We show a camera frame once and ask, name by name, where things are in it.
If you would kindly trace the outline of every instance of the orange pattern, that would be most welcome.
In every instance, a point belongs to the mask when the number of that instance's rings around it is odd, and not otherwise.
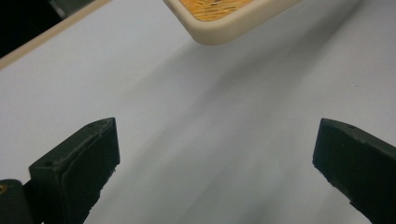
[[[221,19],[254,0],[180,0],[199,21]]]

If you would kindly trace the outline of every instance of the white tabletop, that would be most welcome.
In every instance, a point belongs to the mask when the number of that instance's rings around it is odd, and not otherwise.
[[[321,118],[396,146],[396,1],[304,0],[233,42],[113,0],[0,71],[0,179],[115,117],[87,224],[369,223],[312,165]]]

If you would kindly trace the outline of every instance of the white table surface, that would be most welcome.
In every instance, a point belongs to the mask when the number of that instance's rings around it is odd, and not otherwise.
[[[396,1],[304,0],[196,44],[161,1],[113,0],[0,71],[0,178],[115,117],[86,224],[369,223],[312,165],[321,118],[396,146]]]

